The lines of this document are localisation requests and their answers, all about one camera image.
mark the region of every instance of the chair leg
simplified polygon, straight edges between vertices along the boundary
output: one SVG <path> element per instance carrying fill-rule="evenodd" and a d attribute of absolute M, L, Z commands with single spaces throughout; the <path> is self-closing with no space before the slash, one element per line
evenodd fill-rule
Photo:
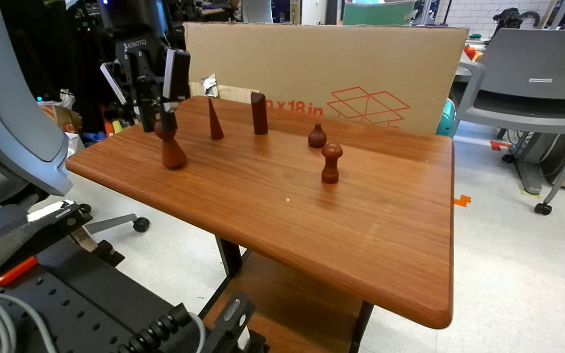
<path fill-rule="evenodd" d="M 541 214 L 541 216 L 551 214 L 553 208 L 549 206 L 549 202 L 555 198 L 555 194 L 559 192 L 563 182 L 565 182 L 565 163 L 563 163 L 563 169 L 559 171 L 549 194 L 543 198 L 541 204 L 536 206 L 536 214 Z"/>

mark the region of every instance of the white floor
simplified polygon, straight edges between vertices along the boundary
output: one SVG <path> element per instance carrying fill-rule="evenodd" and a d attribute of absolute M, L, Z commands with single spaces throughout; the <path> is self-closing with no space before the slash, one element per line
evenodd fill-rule
<path fill-rule="evenodd" d="M 551 216 L 534 214 L 539 198 L 522 192 L 516 171 L 488 139 L 488 129 L 465 124 L 455 137 L 455 196 L 473 202 L 455 208 L 453 324 L 436 331 L 377 308 L 361 351 L 565 353 L 565 190 Z M 124 273 L 198 312 L 224 277 L 214 237 L 80 177 L 73 180 L 69 198 L 92 204 L 96 220 L 128 212 L 151 220 L 145 235 L 120 226 L 98 237 L 126 255 Z"/>

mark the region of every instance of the wooden table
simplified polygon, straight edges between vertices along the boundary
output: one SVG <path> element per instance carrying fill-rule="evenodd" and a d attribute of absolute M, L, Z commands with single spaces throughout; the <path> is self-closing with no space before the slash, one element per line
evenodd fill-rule
<path fill-rule="evenodd" d="M 222 141 L 208 137 L 204 98 L 180 104 L 177 141 L 188 155 L 188 165 L 180 171 L 161 167 L 161 139 L 139 127 L 73 155 L 69 169 L 216 233 L 222 249 L 233 243 L 247 247 L 249 261 L 255 263 L 251 269 L 259 275 L 235 278 L 233 284 L 247 282 L 259 292 L 275 282 L 275 277 L 284 277 L 294 292 L 288 298 L 316 298 L 300 304 L 306 316 L 334 314 L 353 320 L 349 312 L 365 302 L 365 318 L 355 324 L 353 335 L 363 331 L 367 304 L 428 328 L 449 326 L 451 139 L 281 110 L 269 110 L 269 133 L 255 135 L 249 106 L 216 100 L 216 110 L 226 133 Z M 324 157 L 306 143 L 316 122 L 322 122 L 330 141 L 343 147 L 337 184 L 322 182 Z M 284 312 L 271 304 L 261 308 L 267 314 Z M 341 345 L 312 345 L 320 339 L 320 328 L 312 322 L 300 324 L 296 316 L 288 322 L 261 322 L 269 324 L 265 331 L 281 326 L 292 331 L 294 324 L 316 329 L 318 333 L 296 341 L 298 347 L 310 347 L 304 351 L 332 351 Z M 345 333 L 345 328 L 324 331 L 337 335 L 337 329 Z"/>

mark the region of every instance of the wheel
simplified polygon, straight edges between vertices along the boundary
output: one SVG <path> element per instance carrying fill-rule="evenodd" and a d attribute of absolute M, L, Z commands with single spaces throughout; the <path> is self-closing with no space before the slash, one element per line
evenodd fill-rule
<path fill-rule="evenodd" d="M 549 216 L 551 210 L 553 208 L 549 204 L 536 204 L 536 214 Z"/>
<path fill-rule="evenodd" d="M 80 204 L 78 210 L 80 210 L 82 214 L 90 214 L 90 212 L 92 212 L 92 208 L 90 208 L 88 204 Z"/>
<path fill-rule="evenodd" d="M 147 218 L 133 220 L 133 229 L 145 233 L 149 229 L 149 220 Z"/>
<path fill-rule="evenodd" d="M 502 155 L 504 163 L 516 163 L 516 155 Z"/>

